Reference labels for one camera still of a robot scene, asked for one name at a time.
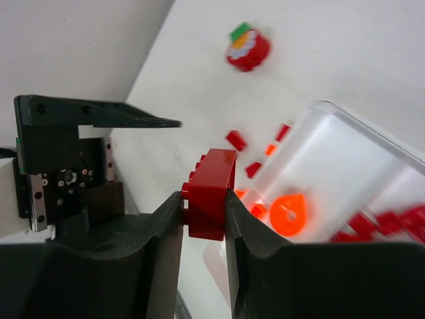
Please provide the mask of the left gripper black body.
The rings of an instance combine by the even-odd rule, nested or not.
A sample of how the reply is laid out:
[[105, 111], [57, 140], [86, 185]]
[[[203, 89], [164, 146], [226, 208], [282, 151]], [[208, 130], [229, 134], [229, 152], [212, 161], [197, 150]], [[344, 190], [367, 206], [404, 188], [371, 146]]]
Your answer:
[[81, 138], [76, 126], [19, 125], [13, 160], [18, 214], [34, 232], [81, 218], [91, 229], [125, 213], [109, 136]]

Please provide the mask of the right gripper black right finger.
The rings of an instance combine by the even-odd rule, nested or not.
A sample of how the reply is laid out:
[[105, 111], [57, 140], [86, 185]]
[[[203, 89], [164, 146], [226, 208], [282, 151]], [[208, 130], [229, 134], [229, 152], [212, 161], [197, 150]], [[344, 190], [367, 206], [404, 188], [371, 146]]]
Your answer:
[[233, 318], [423, 318], [424, 246], [294, 244], [226, 194]]

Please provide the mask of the green lego brick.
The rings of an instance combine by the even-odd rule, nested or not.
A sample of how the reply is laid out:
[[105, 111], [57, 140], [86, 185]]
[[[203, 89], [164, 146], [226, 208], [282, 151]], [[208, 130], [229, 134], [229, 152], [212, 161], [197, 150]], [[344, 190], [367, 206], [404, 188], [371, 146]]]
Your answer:
[[235, 29], [229, 33], [231, 43], [236, 42], [242, 35], [251, 29], [251, 25], [247, 22], [239, 24]]

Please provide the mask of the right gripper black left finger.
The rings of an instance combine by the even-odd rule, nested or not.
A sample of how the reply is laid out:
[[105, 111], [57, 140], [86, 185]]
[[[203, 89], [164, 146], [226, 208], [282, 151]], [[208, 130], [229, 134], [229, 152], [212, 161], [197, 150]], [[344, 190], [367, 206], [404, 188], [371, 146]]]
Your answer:
[[2, 318], [172, 318], [183, 239], [182, 199], [124, 215], [71, 247], [1, 246]]

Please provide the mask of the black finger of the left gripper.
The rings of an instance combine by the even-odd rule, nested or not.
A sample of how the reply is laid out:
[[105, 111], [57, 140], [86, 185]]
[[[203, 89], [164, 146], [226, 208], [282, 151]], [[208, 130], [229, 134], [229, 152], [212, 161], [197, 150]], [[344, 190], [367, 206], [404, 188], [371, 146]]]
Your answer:
[[123, 102], [79, 100], [40, 95], [14, 99], [18, 121], [27, 126], [95, 128], [179, 128], [182, 122], [160, 118]]

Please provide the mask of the dark red long lego brick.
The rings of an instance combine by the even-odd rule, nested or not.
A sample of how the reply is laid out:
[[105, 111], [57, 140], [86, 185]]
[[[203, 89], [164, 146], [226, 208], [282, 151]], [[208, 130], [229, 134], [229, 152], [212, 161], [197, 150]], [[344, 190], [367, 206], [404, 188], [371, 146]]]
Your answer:
[[190, 237], [224, 239], [226, 194], [234, 188], [235, 171], [234, 150], [210, 149], [196, 163], [181, 188], [181, 198], [188, 204], [183, 210], [183, 221]]

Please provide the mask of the red round flower lego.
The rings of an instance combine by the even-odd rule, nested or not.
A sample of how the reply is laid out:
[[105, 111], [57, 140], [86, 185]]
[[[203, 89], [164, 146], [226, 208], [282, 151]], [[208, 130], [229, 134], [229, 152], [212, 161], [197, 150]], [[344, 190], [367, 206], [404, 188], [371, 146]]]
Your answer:
[[271, 42], [257, 29], [246, 31], [226, 50], [227, 63], [240, 72], [250, 72], [262, 64], [271, 51]]

